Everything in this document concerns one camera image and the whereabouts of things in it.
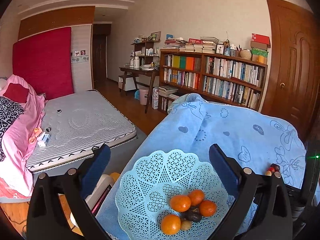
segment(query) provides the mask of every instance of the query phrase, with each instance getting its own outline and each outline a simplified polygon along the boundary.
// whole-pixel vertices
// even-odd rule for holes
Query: table leg
[[[124,95],[124,86],[125,86],[125,80],[127,78],[127,71],[124,72],[124,78],[122,79],[122,89],[121,89],[121,96]]]
[[[149,92],[148,92],[148,99],[147,99],[147,105],[146,105],[146,110],[144,111],[144,113],[146,114],[148,111],[148,106],[149,106],[149,102],[152,102],[152,92],[153,92],[153,83],[155,82],[155,77],[156,77],[156,73],[153,72],[152,76],[151,76],[151,80],[150,80],[150,85],[149,85]]]
[[[137,87],[137,81],[136,81],[136,76],[135,76],[135,75],[133,75],[133,82],[134,82],[134,85],[136,86],[136,89],[138,89],[138,87]]]

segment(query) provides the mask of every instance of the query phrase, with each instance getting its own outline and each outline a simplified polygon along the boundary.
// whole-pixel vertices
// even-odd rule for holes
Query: red pillow
[[[10,83],[3,96],[17,103],[26,103],[28,94],[28,88],[25,88],[20,84]]]

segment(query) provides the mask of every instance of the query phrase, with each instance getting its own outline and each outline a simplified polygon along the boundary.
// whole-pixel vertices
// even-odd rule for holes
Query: wooden floor
[[[117,82],[106,80],[95,84],[95,89],[147,135],[165,117],[165,114],[154,110],[151,105],[149,105],[148,112],[145,114],[145,106],[140,105],[139,101],[134,99],[134,91],[128,91],[127,96],[121,97]],[[71,211],[64,195],[60,196],[60,202],[66,218],[69,219]],[[19,233],[25,232],[29,203],[2,203],[0,206],[15,229]]]

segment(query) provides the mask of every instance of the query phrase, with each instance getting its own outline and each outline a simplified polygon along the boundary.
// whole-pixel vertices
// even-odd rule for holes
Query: tangerine
[[[191,200],[191,206],[197,206],[204,200],[204,193],[200,189],[195,189],[188,194]]]
[[[180,217],[177,215],[167,215],[161,221],[161,231],[166,235],[174,235],[179,232],[181,227]]]
[[[211,200],[204,200],[199,205],[199,211],[204,217],[211,217],[217,211],[217,205]]]
[[[186,195],[176,195],[170,199],[170,207],[177,212],[185,212],[191,206],[191,199]]]

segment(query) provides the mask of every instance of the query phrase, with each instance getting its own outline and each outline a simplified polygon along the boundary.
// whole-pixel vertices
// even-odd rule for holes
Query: pink trash can
[[[142,86],[139,87],[140,104],[141,105],[146,105],[147,104],[148,92],[149,92],[149,88],[142,87]]]

